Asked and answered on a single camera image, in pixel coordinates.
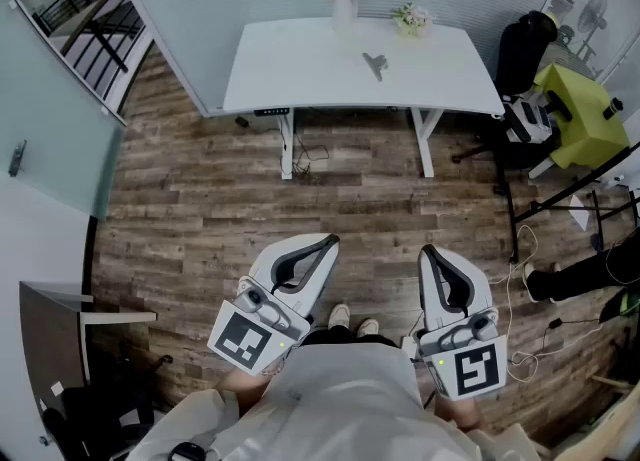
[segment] door handle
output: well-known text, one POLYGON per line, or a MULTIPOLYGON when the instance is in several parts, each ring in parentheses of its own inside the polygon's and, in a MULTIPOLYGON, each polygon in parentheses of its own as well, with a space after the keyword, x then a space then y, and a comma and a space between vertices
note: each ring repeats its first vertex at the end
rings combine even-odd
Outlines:
POLYGON ((18 145, 13 150, 13 155, 11 156, 11 163, 9 164, 10 177, 18 176, 18 171, 20 171, 20 164, 22 164, 24 149, 26 147, 27 147, 27 140, 25 139, 22 143, 18 143, 18 145))

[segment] flower arrangement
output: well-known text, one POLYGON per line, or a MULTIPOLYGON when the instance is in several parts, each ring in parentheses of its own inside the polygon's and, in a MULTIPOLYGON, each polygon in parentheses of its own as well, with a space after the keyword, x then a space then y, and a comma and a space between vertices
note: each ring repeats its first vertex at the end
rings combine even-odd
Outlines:
POLYGON ((391 18, 400 29, 400 32, 407 36, 421 38, 429 34, 433 19, 429 12, 413 2, 407 2, 404 6, 394 9, 391 18))

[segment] green table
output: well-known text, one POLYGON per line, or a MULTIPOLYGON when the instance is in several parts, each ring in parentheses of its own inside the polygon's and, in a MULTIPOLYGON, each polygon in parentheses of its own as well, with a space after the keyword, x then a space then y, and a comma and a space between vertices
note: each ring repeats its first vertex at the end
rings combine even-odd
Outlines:
POLYGON ((534 84, 545 93, 554 91, 573 115, 566 121, 559 111, 553 113, 562 146, 550 157, 561 168, 573 163, 596 169, 630 146, 618 115, 609 120, 602 116, 611 101, 602 85, 555 64, 539 72, 534 84))

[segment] black pants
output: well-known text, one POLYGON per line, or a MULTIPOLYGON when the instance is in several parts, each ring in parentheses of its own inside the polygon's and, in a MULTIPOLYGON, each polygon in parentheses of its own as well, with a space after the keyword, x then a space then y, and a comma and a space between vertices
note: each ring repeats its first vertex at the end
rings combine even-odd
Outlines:
POLYGON ((398 347, 394 342, 382 335, 365 335, 357 338, 355 333, 344 326, 334 326, 331 329, 321 329, 309 333, 302 345, 316 344, 384 344, 390 347, 398 347))
POLYGON ((558 273, 533 271, 527 278, 527 286, 537 295, 561 301, 608 285, 621 285, 611 277, 609 271, 622 282, 640 278, 640 234, 633 234, 613 248, 607 270, 609 251, 598 253, 558 273))

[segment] vase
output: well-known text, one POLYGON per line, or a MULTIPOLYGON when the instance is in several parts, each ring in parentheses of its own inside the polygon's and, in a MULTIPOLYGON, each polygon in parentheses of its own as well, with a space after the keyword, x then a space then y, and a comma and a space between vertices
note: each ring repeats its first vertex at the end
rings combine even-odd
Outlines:
POLYGON ((333 0, 333 30, 346 32, 353 22, 353 8, 351 0, 333 0))

